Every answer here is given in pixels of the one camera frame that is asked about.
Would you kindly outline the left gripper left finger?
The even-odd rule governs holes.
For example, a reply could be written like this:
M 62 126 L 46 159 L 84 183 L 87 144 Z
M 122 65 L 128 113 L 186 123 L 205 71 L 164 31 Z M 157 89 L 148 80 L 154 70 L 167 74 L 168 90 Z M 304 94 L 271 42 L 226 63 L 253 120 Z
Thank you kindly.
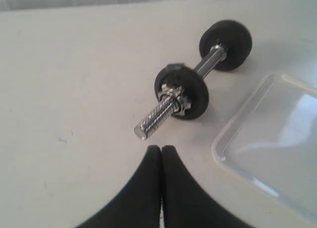
M 150 145 L 122 190 L 80 228 L 158 228 L 161 210 L 161 150 Z

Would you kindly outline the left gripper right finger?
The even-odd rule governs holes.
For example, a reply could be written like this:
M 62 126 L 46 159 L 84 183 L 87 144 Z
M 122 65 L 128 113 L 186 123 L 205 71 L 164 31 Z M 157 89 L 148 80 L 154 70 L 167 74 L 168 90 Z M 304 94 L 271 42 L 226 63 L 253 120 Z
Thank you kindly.
M 249 228 L 210 197 L 189 173 L 172 145 L 161 150 L 162 206 L 166 228 Z

